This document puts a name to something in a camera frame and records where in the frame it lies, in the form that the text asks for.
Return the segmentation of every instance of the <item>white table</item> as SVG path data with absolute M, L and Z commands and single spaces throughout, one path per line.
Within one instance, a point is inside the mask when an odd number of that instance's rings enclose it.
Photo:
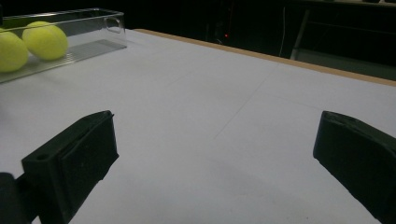
M 396 136 L 395 82 L 148 31 L 127 39 L 0 85 L 0 171 L 21 175 L 31 151 L 111 110 L 120 157 L 71 223 L 379 223 L 312 153 L 323 110 Z

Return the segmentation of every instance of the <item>floor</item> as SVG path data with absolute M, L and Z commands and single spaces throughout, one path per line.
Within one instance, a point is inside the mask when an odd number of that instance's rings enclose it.
M 396 67 L 379 63 L 369 63 L 307 49 L 297 50 L 297 53 L 295 54 L 295 60 L 364 74 L 372 77 L 396 80 Z

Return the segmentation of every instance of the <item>tennis ball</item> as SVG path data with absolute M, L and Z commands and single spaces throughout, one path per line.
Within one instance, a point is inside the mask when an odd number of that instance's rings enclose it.
M 62 58 L 68 48 L 64 31 L 46 21 L 29 23 L 23 31 L 22 40 L 29 51 L 42 60 Z
M 23 67 L 29 51 L 15 34 L 0 28 L 0 72 L 14 72 Z

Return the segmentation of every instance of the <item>wooden table edge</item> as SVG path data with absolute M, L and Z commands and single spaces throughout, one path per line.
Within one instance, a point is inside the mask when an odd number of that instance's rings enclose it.
M 229 52 L 233 52 L 233 53 L 239 53 L 239 54 L 243 54 L 243 55 L 247 55 L 247 56 L 251 56 L 251 57 L 255 57 L 255 58 L 260 58 L 260 59 L 264 59 L 264 60 L 269 60 L 269 61 L 273 61 L 273 62 L 277 62 L 277 63 L 284 63 L 284 64 L 289 64 L 289 65 L 298 66 L 298 67 L 302 67 L 302 68 L 307 68 L 307 69 L 311 69 L 311 70 L 318 71 L 321 73 L 328 73 L 328 74 L 333 74 L 333 75 L 337 75 L 337 76 L 341 76 L 341 77 L 349 77 L 349 78 L 354 78 L 354 79 L 358 79 L 358 80 L 362 80 L 362 81 L 368 81 L 368 82 L 373 82 L 373 83 L 377 83 L 377 84 L 396 87 L 396 81 L 384 79 L 384 78 L 380 78 L 380 77 L 370 77 L 370 76 L 366 76 L 363 74 L 348 72 L 348 71 L 325 67 L 325 66 L 321 66 L 321 65 L 315 65 L 312 63 L 298 62 L 298 61 L 280 58 L 280 57 L 267 55 L 267 54 L 262 54 L 262 53 L 254 52 L 254 51 L 250 51 L 250 50 L 237 49 L 237 48 L 233 48 L 233 47 L 228 47 L 228 46 L 223 46 L 223 45 L 219 45 L 219 44 L 205 42 L 202 40 L 191 39 L 191 38 L 178 36 L 178 35 L 169 35 L 169 34 L 151 31 L 151 30 L 147 30 L 147 29 L 134 29 L 134 31 L 148 34 L 148 35 L 156 35 L 156 36 L 160 36 L 160 37 L 164 37 L 164 38 L 183 41 L 186 43 L 210 47 L 213 49 L 221 49 L 221 50 L 225 50 L 225 51 L 229 51 Z

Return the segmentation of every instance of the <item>dark background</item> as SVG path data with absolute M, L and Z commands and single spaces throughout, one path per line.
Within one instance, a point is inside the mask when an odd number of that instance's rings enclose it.
M 284 58 L 290 57 L 304 12 L 310 9 L 302 48 L 396 66 L 396 7 L 382 10 L 375 4 L 352 7 L 326 2 L 332 1 L 133 0 L 126 4 L 37 0 L 0 4 L 4 16 L 102 7 L 123 12 L 127 29 L 181 35 Z

